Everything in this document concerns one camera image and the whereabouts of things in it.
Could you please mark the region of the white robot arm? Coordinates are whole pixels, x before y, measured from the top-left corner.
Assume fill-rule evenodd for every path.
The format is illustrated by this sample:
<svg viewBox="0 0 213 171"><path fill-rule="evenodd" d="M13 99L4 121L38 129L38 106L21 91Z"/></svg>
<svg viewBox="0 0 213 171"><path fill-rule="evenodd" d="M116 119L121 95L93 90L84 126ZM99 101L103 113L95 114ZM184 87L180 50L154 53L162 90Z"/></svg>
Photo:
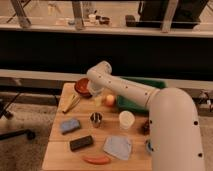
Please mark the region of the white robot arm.
<svg viewBox="0 0 213 171"><path fill-rule="evenodd" d="M152 171L206 171L198 112L179 88L158 89L111 75L102 61L87 71L88 90L104 87L149 110Z"/></svg>

